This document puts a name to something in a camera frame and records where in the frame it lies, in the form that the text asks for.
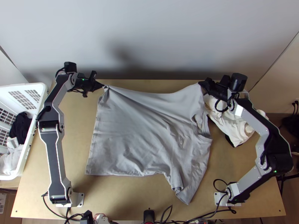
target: gray t-shirt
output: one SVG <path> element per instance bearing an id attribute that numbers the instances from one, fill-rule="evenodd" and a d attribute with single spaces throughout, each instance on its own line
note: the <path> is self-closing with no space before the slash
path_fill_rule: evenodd
<path id="1" fill-rule="evenodd" d="M 212 142 L 201 87 L 143 93 L 105 86 L 86 174 L 164 174 L 189 204 L 207 169 Z"/>

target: white cloth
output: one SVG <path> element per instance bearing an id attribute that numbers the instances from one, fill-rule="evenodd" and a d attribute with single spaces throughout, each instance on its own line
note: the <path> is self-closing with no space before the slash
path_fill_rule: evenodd
<path id="1" fill-rule="evenodd" d="M 0 173 L 11 175 L 18 165 L 23 145 L 15 138 L 7 138 L 7 153 L 0 157 Z"/>
<path id="2" fill-rule="evenodd" d="M 235 116 L 229 111 L 225 111 L 224 113 L 218 112 L 215 109 L 217 101 L 215 97 L 206 94 L 203 99 L 207 106 L 209 118 L 230 138 L 234 147 L 243 144 L 253 135 L 254 129 L 240 116 Z M 221 100 L 217 105 L 217 109 L 223 110 L 226 106 L 226 102 Z M 257 112 L 267 118 L 264 111 L 257 110 Z"/>
<path id="3" fill-rule="evenodd" d="M 169 94 L 105 86 L 86 174 L 164 174 L 189 204 L 206 171 L 212 142 L 198 84 Z"/>

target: white panel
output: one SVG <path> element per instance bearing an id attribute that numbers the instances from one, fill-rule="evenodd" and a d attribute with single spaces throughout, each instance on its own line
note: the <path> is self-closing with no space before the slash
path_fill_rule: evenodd
<path id="1" fill-rule="evenodd" d="M 0 86 L 20 83 L 28 83 L 28 81 L 0 48 Z"/>
<path id="2" fill-rule="evenodd" d="M 133 65 L 240 72 L 247 88 L 299 28 L 297 0 L 2 0 L 0 45 L 28 80 Z"/>

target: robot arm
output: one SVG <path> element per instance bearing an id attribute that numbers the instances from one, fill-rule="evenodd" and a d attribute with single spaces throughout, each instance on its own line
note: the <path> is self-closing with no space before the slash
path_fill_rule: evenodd
<path id="1" fill-rule="evenodd" d="M 84 194 L 73 192 L 71 182 L 65 174 L 61 143 L 64 136 L 64 115 L 58 106 L 68 91 L 80 92 L 83 97 L 87 97 L 89 91 L 93 92 L 104 85 L 95 81 L 95 71 L 92 71 L 88 79 L 83 74 L 77 73 L 75 63 L 65 62 L 64 71 L 57 75 L 56 85 L 47 97 L 37 122 L 40 138 L 47 149 L 51 178 L 49 199 L 56 206 L 74 207 L 83 205 Z M 280 135 L 278 128 L 253 108 L 248 92 L 244 90 L 246 80 L 245 75 L 234 73 L 232 77 L 223 76 L 220 83 L 215 83 L 210 78 L 199 82 L 208 94 L 227 102 L 227 110 L 241 116 L 261 136 L 256 144 L 257 158 L 254 167 L 238 182 L 229 183 L 225 189 L 226 193 L 217 192 L 214 195 L 215 203 L 218 203 L 223 194 L 227 194 L 227 197 L 221 200 L 221 206 L 239 205 L 245 202 L 251 191 L 271 177 L 284 174 L 293 167 L 289 144 Z"/>
<path id="2" fill-rule="evenodd" d="M 246 80 L 245 75 L 234 73 L 232 77 L 223 76 L 220 83 L 215 83 L 210 78 L 199 82 L 208 94 L 227 102 L 227 110 L 242 117 L 260 135 L 255 146 L 257 158 L 254 167 L 239 181 L 229 183 L 225 189 L 226 193 L 214 194 L 215 204 L 227 194 L 227 197 L 220 201 L 220 206 L 240 205 L 249 198 L 254 189 L 271 177 L 282 175 L 293 167 L 288 142 L 274 124 L 253 108 L 249 94 L 244 90 Z"/>
<path id="3" fill-rule="evenodd" d="M 89 91 L 95 91 L 102 84 L 94 79 L 92 71 L 89 79 L 77 73 L 75 63 L 64 63 L 65 73 L 58 74 L 56 85 L 44 102 L 44 107 L 37 116 L 38 130 L 41 140 L 46 145 L 47 158 L 51 184 L 48 188 L 49 200 L 58 207 L 81 207 L 84 194 L 73 192 L 71 182 L 65 174 L 64 158 L 62 151 L 62 138 L 64 137 L 64 114 L 59 109 L 64 95 L 68 91 L 80 92 L 87 97 Z"/>

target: black object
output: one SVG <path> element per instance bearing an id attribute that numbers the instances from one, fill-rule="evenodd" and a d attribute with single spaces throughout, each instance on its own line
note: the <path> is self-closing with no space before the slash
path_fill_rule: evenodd
<path id="1" fill-rule="evenodd" d="M 198 84 L 209 94 L 217 98 L 218 101 L 223 100 L 227 102 L 227 105 L 231 105 L 231 99 L 237 105 L 241 106 L 244 111 L 247 111 L 252 115 L 251 118 L 246 120 L 249 125 L 252 127 L 258 127 L 257 124 L 262 124 L 268 135 L 263 135 L 265 142 L 263 144 L 263 152 L 260 156 L 260 163 L 263 164 L 265 160 L 267 160 L 267 166 L 264 167 L 264 170 L 271 171 L 261 175 L 261 177 L 247 184 L 247 188 L 240 191 L 239 194 L 234 195 L 228 199 L 228 203 L 236 204 L 243 203 L 250 196 L 250 193 L 258 188 L 260 185 L 265 183 L 273 176 L 283 175 L 284 173 L 290 171 L 293 168 L 293 160 L 290 155 L 290 148 L 287 141 L 280 135 L 279 129 L 272 124 L 270 121 L 265 119 L 262 115 L 260 115 L 252 105 L 252 102 L 247 99 L 240 99 L 238 96 L 240 91 L 244 89 L 246 84 L 247 77 L 242 74 L 233 74 L 232 77 L 225 75 L 222 77 L 219 83 L 215 83 L 211 78 L 206 78 L 205 81 L 198 82 Z M 231 96 L 228 98 L 228 90 L 231 91 Z M 230 182 L 227 186 L 227 190 L 231 191 L 231 184 L 235 182 Z"/>
<path id="2" fill-rule="evenodd" d="M 83 217 L 80 220 L 80 224 L 94 224 L 91 211 L 87 210 L 83 214 Z"/>
<path id="3" fill-rule="evenodd" d="M 211 78 L 206 78 L 205 81 L 198 82 L 198 84 L 203 87 L 209 95 L 227 102 L 227 89 L 230 88 L 232 91 L 240 92 L 244 89 L 246 81 L 246 75 L 233 73 L 231 77 L 224 75 L 219 83 L 215 83 Z"/>
<path id="4" fill-rule="evenodd" d="M 299 115 L 292 115 L 282 119 L 284 126 L 289 133 L 299 139 Z"/>
<path id="5" fill-rule="evenodd" d="M 12 123 L 9 137 L 16 137 L 19 144 L 24 144 L 32 119 L 28 118 L 26 112 L 19 113 Z"/>
<path id="6" fill-rule="evenodd" d="M 76 72 L 77 73 L 77 64 L 74 62 L 65 62 L 64 63 L 65 73 Z"/>
<path id="7" fill-rule="evenodd" d="M 68 92 L 79 92 L 83 94 L 83 97 L 87 97 L 88 92 L 94 92 L 102 88 L 104 85 L 95 80 L 96 71 L 91 71 L 89 78 L 86 78 L 83 73 L 78 73 L 75 86 Z"/>
<path id="8" fill-rule="evenodd" d="M 143 212 L 143 224 L 151 224 L 155 223 L 155 212 L 154 210 L 151 210 L 148 208 L 148 210 L 145 210 Z"/>

